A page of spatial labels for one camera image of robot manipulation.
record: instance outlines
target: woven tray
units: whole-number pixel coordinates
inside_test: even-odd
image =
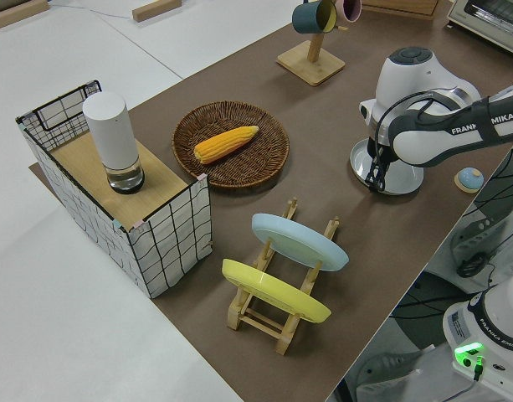
[[[258,126],[259,132],[243,147],[216,162],[202,165],[193,148],[201,141],[239,126]],[[182,167],[194,177],[208,175],[218,188],[251,188],[273,178],[284,166],[290,140],[267,111],[236,101],[200,106],[187,114],[172,135],[172,150]]]

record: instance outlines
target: yellow plate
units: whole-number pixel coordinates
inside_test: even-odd
[[[264,302],[289,314],[298,314],[306,321],[324,322],[331,315],[331,310],[314,297],[252,266],[223,260],[223,275]]]

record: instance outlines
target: mug tree stand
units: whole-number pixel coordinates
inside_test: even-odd
[[[307,40],[277,57],[277,63],[312,86],[318,86],[343,70],[346,63],[321,48],[324,33]]]

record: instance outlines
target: teal mug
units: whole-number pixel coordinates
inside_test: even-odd
[[[332,0],[304,0],[293,10],[291,23],[299,34],[326,34],[336,26],[336,6]]]

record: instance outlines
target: yellow corn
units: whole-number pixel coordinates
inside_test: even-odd
[[[249,142],[258,132],[258,126],[241,126],[199,142],[195,158],[202,164],[217,161]]]

